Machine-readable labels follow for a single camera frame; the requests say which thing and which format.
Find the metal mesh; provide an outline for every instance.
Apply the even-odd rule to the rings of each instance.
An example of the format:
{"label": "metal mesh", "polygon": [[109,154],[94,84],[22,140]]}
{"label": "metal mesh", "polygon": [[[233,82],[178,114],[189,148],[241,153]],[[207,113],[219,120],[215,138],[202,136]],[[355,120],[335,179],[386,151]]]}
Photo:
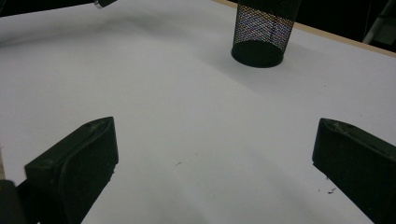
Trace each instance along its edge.
{"label": "metal mesh", "polygon": [[271,43],[285,52],[294,21],[238,5],[233,43],[258,40]]}

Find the mesh pencil cup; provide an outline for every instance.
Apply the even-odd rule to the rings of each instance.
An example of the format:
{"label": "mesh pencil cup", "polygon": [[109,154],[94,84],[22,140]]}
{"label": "mesh pencil cup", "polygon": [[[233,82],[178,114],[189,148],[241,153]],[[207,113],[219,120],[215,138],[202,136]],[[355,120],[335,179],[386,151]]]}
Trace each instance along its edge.
{"label": "mesh pencil cup", "polygon": [[301,0],[239,0],[233,57],[253,67],[283,61]]}

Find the white table surface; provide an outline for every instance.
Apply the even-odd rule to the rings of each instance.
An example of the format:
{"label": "white table surface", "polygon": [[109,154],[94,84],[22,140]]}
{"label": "white table surface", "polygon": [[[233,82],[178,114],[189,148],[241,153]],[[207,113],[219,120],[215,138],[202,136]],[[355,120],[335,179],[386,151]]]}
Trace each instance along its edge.
{"label": "white table surface", "polygon": [[311,156],[320,118],[396,145],[396,59],[294,29],[281,65],[247,67],[235,14],[119,0],[1,18],[7,179],[113,116],[120,163],[84,224],[372,223]]}

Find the black mesh cup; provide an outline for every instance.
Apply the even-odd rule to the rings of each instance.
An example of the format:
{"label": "black mesh cup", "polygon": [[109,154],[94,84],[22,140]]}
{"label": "black mesh cup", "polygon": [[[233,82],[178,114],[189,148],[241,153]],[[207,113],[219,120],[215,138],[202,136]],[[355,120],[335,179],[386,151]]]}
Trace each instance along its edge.
{"label": "black mesh cup", "polygon": [[253,67],[283,60],[301,0],[239,0],[233,57]]}

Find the wooden table edge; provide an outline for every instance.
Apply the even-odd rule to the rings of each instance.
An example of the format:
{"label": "wooden table edge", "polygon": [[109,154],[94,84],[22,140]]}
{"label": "wooden table edge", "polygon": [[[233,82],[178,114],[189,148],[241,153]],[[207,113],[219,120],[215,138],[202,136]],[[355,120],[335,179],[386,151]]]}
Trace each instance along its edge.
{"label": "wooden table edge", "polygon": [[[227,6],[227,7],[233,7],[233,8],[237,7],[236,3],[230,2],[230,1],[227,1],[227,0],[212,0],[212,1],[220,3],[220,4],[222,4],[224,6]],[[361,48],[361,49],[367,49],[367,50],[370,50],[370,51],[373,51],[373,52],[376,52],[376,53],[385,54],[385,55],[388,55],[390,57],[396,58],[396,53],[395,52],[388,51],[388,50],[385,50],[385,49],[380,49],[380,48],[377,48],[377,47],[374,47],[374,46],[371,46],[371,45],[363,44],[363,43],[361,43],[359,41],[348,39],[348,38],[342,37],[340,35],[334,35],[334,34],[331,34],[331,33],[328,33],[328,32],[325,32],[325,31],[322,31],[322,30],[319,30],[319,29],[316,29],[316,28],[313,28],[313,27],[310,27],[310,26],[307,26],[307,25],[300,24],[298,22],[294,23],[294,28],[299,29],[301,31],[308,32],[310,34],[326,37],[326,38],[329,38],[331,40],[335,40],[337,42],[345,43],[345,44],[348,44],[348,45],[351,45],[351,46],[354,46],[354,47],[358,47],[358,48]]]}

